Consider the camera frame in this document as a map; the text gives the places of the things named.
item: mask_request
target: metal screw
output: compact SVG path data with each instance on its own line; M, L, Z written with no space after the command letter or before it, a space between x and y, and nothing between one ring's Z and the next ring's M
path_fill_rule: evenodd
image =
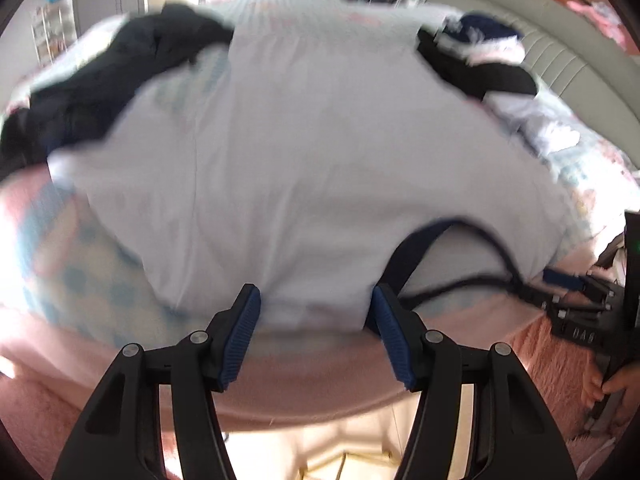
M193 334L191 334L191 337L189 338L189 340L192 343L199 345L200 343L204 343L208 338L209 338L209 334L207 334L203 330L198 330L197 332L194 332Z
M496 343L495 352L500 355L509 355L511 353L511 347L507 343Z
M133 357L138 353L138 350L138 345L136 345L135 343L130 343L122 349L122 355L124 355L124 357Z
M438 332L437 330L429 330L424 338L429 343L442 343L444 336L442 335L442 332Z

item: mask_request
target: pile of clothes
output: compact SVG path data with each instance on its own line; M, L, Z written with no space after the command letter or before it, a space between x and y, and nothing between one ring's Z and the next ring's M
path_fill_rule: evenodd
M575 146L580 133L536 99L538 85L521 63L519 31L472 12L445 21L434 35L418 32L418 53L447 83L489 108L537 156Z
M104 139L142 84L232 38L233 30L181 4L130 20L102 54L9 115L0 136L0 182L45 163L58 148Z

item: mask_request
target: black strap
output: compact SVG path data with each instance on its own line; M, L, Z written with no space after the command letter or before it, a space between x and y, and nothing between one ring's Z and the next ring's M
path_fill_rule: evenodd
M413 232L405 238L391 255L389 263L386 264L385 271L382 273L382 277L380 277L380 283L386 283L394 293L400 294L400 291L406 285L406 282L409 281L409 278L415 269L417 269L418 265L420 265L429 248L445 231L452 227L468 230L491 245L501 257L504 267L511 278L517 283L523 283L518 267L513 262L507 249L504 248L494 235L473 221L462 217L438 220Z
M520 271L509 254L509 251L493 234L475 222L463 217L438 220L410 234L398 245L391 255L389 263L386 264L386 268L378 283L386 283L396 296L398 296L415 269L417 269L423 260L429 248L445 231L452 227L467 230L491 245L502 259L508 275L477 274L436 288L423 290L410 296L399 296L398 299L404 308L413 310L425 301L432 300L442 294L465 286L488 286L497 288L498 290L514 294L521 300L537 306L542 306L545 301L549 300L550 295L547 292L538 290L524 283ZM378 326L373 317L372 309L369 309L365 326L373 332L378 333Z
M499 62L469 66L465 60L442 51L433 35L423 28L418 31L417 51L444 82L480 101L487 92L509 92L532 97L538 94L538 85L523 67Z

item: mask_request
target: navy blue cloth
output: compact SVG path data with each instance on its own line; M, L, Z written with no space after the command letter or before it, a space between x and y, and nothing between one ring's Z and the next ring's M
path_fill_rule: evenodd
M0 137L0 180L46 162L63 146L103 139L142 84L232 38L233 30L181 4L134 18L100 56L69 79L34 92L30 108L9 117Z
M469 44L504 38L523 38L515 28L478 12L465 14L458 20L447 20L442 33L460 43Z

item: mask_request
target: gray headboard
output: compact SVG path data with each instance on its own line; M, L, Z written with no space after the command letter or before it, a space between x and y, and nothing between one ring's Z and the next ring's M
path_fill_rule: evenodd
M591 23L553 0L427 1L513 24L525 34L524 65L640 166L640 66Z

